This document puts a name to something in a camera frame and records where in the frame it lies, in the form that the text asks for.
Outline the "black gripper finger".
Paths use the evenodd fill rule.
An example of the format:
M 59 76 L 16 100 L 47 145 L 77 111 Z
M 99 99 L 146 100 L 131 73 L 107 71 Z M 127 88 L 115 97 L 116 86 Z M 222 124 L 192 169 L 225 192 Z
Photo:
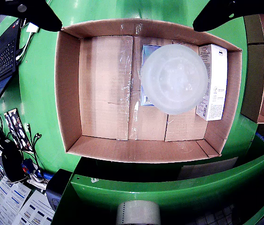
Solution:
M 256 14 L 264 14 L 264 0 L 210 0 L 192 26 L 197 32 L 205 32 L 235 18 Z
M 8 15 L 29 22 L 47 31 L 58 32 L 62 22 L 45 0 L 0 0 L 0 15 Z

